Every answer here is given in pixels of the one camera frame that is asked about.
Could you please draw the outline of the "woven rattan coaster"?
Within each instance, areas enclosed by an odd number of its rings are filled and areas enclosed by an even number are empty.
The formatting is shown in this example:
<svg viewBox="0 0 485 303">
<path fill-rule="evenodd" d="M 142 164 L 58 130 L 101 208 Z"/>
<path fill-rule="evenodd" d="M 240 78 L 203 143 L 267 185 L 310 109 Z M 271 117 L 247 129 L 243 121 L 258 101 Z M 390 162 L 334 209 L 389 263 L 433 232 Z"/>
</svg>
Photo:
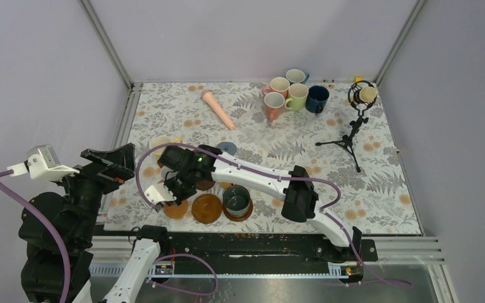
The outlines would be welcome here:
<svg viewBox="0 0 485 303">
<path fill-rule="evenodd" d="M 219 182 L 219 186 L 223 189 L 228 189 L 232 186 L 231 182 Z"/>
</svg>

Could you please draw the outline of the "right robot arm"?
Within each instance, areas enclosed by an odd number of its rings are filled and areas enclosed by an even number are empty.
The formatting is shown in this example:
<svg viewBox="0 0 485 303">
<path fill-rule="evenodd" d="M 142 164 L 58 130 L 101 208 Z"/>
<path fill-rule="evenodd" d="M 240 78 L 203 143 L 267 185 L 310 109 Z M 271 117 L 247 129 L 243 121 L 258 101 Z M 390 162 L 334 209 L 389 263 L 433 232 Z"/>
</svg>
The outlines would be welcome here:
<svg viewBox="0 0 485 303">
<path fill-rule="evenodd" d="M 304 167 L 266 168 L 208 145 L 167 143 L 163 149 L 159 161 L 174 174 L 145 190 L 146 199 L 156 207 L 196 194 L 200 181 L 229 182 L 282 200 L 284 218 L 313 226 L 343 259 L 352 260 L 361 253 L 361 231 L 348 227 L 332 211 L 341 197 L 340 189 L 328 180 L 310 177 Z"/>
</svg>

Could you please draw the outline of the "dark green mug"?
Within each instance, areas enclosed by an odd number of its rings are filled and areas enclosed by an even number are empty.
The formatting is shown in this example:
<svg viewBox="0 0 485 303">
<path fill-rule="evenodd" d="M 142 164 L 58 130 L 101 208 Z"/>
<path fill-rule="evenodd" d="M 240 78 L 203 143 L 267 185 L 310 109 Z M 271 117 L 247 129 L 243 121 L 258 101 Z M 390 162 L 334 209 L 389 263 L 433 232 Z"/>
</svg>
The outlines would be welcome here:
<svg viewBox="0 0 485 303">
<path fill-rule="evenodd" d="M 245 187 L 233 185 L 224 191 L 222 200 L 229 215 L 235 218 L 241 218 L 249 210 L 251 196 Z"/>
</svg>

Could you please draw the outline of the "light brown round coaster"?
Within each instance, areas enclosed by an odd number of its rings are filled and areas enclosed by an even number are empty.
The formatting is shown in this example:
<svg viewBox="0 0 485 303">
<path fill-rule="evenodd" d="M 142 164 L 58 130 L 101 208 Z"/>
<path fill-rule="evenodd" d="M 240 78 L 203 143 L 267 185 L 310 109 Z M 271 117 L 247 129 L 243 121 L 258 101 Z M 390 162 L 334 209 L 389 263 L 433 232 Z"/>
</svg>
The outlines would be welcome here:
<svg viewBox="0 0 485 303">
<path fill-rule="evenodd" d="M 181 202 L 180 205 L 173 204 L 173 205 L 167 205 L 165 204 L 163 208 L 164 214 L 170 218 L 170 219 L 175 219 L 179 220 L 184 217 L 186 212 L 188 211 L 189 203 L 187 200 L 184 200 Z"/>
</svg>

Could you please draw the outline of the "brown ceramic saucer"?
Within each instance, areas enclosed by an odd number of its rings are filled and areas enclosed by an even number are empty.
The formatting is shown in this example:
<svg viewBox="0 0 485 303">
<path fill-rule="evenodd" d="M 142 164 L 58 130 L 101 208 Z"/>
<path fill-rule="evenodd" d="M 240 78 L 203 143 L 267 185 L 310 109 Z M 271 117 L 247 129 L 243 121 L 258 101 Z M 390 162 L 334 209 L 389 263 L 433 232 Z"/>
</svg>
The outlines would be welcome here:
<svg viewBox="0 0 485 303">
<path fill-rule="evenodd" d="M 217 221 L 222 214 L 222 202 L 213 194 L 202 194 L 192 204 L 193 218 L 202 224 L 211 224 Z"/>
<path fill-rule="evenodd" d="M 232 215 L 231 215 L 231 214 L 228 212 L 228 209 L 227 209 L 226 207 L 224 207 L 224 206 L 222 207 L 222 211 L 223 211 L 223 214 L 224 214 L 224 215 L 225 215 L 225 216 L 226 216 L 226 217 L 227 217 L 227 218 L 228 218 L 230 221 L 233 221 L 233 222 L 242 222 L 242 221 L 247 220 L 247 219 L 248 219 L 248 218 L 251 216 L 251 214 L 252 214 L 252 212 L 253 212 L 253 201 L 251 200 L 251 201 L 249 202 L 249 207 L 248 207 L 247 212 L 246 212 L 246 213 L 245 213 L 243 216 L 241 216 L 241 217 L 234 217 L 234 216 L 232 216 Z"/>
</svg>

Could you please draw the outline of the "blue-grey smiley coaster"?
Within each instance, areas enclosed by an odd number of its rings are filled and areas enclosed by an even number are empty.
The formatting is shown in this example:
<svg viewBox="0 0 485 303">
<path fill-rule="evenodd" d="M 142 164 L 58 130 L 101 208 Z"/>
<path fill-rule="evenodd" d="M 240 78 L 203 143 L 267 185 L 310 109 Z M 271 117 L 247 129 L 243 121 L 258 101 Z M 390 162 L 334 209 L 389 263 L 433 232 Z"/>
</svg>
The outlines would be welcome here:
<svg viewBox="0 0 485 303">
<path fill-rule="evenodd" d="M 222 150 L 223 153 L 228 153 L 229 155 L 235 155 L 237 152 L 237 146 L 234 143 L 228 141 L 220 142 L 217 145 L 217 148 L 219 150 Z"/>
</svg>

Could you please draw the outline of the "small pink patterned mug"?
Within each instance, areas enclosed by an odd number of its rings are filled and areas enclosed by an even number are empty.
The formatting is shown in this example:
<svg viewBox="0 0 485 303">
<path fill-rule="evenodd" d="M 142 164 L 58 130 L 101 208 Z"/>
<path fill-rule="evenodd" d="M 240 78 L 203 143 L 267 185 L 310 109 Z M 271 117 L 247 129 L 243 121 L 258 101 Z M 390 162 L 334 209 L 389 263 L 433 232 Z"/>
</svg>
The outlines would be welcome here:
<svg viewBox="0 0 485 303">
<path fill-rule="evenodd" d="M 177 172 L 164 166 L 161 168 L 160 175 L 162 180 L 168 180 L 175 177 L 177 175 Z"/>
</svg>

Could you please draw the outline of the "dark walnut coaster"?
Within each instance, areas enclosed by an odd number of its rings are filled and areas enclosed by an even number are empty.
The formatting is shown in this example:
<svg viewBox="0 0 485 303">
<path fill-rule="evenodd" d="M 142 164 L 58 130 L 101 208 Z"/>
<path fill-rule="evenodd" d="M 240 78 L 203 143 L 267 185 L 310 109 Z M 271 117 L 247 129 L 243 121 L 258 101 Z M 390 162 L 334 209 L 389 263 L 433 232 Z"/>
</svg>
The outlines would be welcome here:
<svg viewBox="0 0 485 303">
<path fill-rule="evenodd" d="M 215 181 L 202 180 L 196 183 L 196 188 L 199 191 L 207 191 L 214 187 L 215 183 Z"/>
</svg>

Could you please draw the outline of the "yellow mug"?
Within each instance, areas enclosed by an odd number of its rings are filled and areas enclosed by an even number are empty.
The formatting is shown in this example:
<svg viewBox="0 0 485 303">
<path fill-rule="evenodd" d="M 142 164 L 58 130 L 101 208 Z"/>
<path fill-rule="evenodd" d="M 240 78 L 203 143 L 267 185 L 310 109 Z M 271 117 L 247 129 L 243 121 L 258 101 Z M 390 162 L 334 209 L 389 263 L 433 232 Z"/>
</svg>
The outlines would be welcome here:
<svg viewBox="0 0 485 303">
<path fill-rule="evenodd" d="M 156 160 L 159 160 L 161 155 L 163 154 L 165 148 L 159 148 L 160 145 L 165 145 L 168 143 L 181 143 L 183 141 L 182 138 L 170 138 L 168 136 L 158 136 L 152 139 L 149 142 L 149 148 L 153 149 L 153 155 Z"/>
</svg>

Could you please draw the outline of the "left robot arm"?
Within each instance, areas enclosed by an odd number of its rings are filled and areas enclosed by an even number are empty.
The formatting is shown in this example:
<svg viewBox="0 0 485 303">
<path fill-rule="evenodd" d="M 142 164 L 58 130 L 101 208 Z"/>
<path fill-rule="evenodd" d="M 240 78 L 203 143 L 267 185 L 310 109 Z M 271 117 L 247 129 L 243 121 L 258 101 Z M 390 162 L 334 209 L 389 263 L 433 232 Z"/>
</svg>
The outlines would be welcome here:
<svg viewBox="0 0 485 303">
<path fill-rule="evenodd" d="M 27 262 L 21 286 L 31 302 L 72 302 L 90 278 L 95 224 L 103 196 L 135 177 L 135 145 L 111 151 L 86 149 L 89 163 L 68 167 L 59 162 L 51 145 L 32 148 L 25 167 L 34 180 L 64 188 L 64 195 L 40 193 L 28 201 L 41 213 L 40 221 L 24 209 L 18 231 L 27 242 Z"/>
</svg>

